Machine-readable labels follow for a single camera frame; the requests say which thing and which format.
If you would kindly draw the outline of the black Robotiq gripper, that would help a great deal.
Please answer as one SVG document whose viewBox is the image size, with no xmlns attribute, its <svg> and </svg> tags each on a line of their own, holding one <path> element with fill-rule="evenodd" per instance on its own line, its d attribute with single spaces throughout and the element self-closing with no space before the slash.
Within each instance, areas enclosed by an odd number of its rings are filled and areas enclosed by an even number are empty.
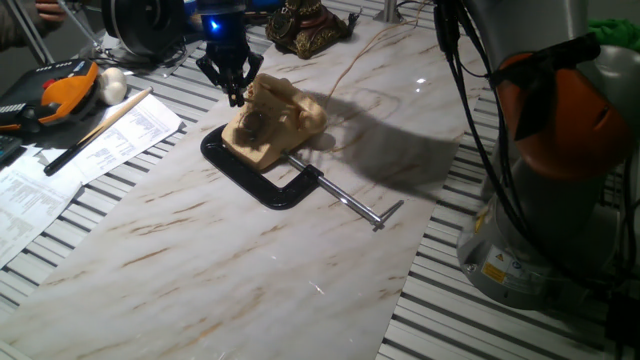
<svg viewBox="0 0 640 360">
<path fill-rule="evenodd" d="M 246 56 L 249 52 L 244 14 L 244 0 L 198 0 L 198 13 L 207 42 L 217 51 L 228 51 L 238 56 Z M 228 70 L 216 70 L 212 60 L 204 55 L 196 61 L 196 65 L 209 81 L 228 96 L 229 105 L 243 105 L 244 91 L 252 84 L 264 61 L 262 55 L 248 54 L 249 71 L 240 77 L 239 90 Z"/>
</svg>

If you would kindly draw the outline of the person's bare hand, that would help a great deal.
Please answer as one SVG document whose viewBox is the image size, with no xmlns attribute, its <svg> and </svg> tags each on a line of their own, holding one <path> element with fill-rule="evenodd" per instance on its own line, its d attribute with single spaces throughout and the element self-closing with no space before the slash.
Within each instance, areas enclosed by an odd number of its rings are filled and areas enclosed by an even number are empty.
<svg viewBox="0 0 640 360">
<path fill-rule="evenodd" d="M 57 0 L 36 0 L 35 7 L 38 15 L 45 21 L 63 22 L 66 18 L 66 12 Z"/>
</svg>

